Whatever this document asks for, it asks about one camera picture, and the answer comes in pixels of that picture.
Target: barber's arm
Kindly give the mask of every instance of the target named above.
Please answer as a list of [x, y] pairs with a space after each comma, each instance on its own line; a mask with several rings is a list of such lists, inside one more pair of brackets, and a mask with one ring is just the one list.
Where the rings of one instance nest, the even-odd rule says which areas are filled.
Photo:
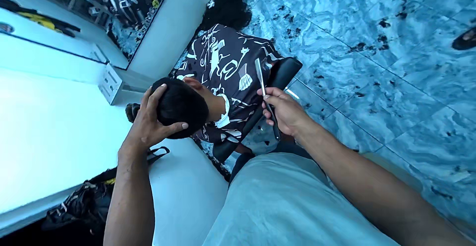
[[[279, 129], [294, 136], [341, 193], [387, 236], [404, 246], [473, 245], [416, 191], [342, 145], [288, 94], [274, 87], [266, 88], [266, 93], [265, 100], [275, 107]], [[270, 113], [265, 109], [263, 114], [273, 125]]]
[[186, 123], [163, 126], [157, 120], [157, 105], [167, 89], [164, 84], [151, 94], [146, 91], [140, 110], [118, 153], [116, 183], [104, 233], [105, 246], [150, 246], [154, 235], [154, 202], [149, 182], [146, 151]]

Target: barber's left hand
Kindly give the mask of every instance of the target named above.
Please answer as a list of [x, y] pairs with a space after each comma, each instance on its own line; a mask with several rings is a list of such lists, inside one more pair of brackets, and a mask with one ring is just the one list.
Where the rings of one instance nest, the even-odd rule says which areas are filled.
[[166, 89], [167, 85], [163, 84], [153, 94], [151, 94], [151, 88], [145, 92], [140, 102], [139, 112], [122, 143], [119, 155], [121, 153], [143, 155], [151, 146], [157, 145], [170, 135], [188, 128], [188, 124], [185, 122], [164, 126], [157, 120], [158, 101]]

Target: mirror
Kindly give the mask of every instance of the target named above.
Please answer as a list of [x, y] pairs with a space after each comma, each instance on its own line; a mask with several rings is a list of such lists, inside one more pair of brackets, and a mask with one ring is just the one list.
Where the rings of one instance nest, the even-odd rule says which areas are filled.
[[126, 69], [163, 0], [0, 0], [0, 35]]

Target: marble floor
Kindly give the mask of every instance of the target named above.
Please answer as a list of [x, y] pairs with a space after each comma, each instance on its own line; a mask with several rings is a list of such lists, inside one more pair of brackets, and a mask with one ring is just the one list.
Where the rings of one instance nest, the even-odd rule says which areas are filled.
[[[452, 41], [476, 0], [246, 0], [242, 32], [304, 66], [288, 93], [342, 143], [418, 181], [461, 230], [476, 229], [476, 49]], [[275, 146], [258, 124], [244, 144]]]

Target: black bag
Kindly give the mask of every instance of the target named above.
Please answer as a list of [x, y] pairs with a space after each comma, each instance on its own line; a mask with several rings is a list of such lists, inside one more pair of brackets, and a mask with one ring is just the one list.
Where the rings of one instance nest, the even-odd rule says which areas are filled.
[[[159, 149], [164, 149], [165, 153], [154, 155], [154, 152]], [[148, 159], [147, 164], [153, 164], [168, 153], [170, 150], [164, 146], [149, 150], [147, 156], [154, 155], [154, 157]], [[41, 230], [54, 230], [75, 221], [81, 221], [93, 235], [103, 237], [116, 174], [117, 167], [108, 169], [91, 180], [85, 181], [63, 203], [46, 213]]]

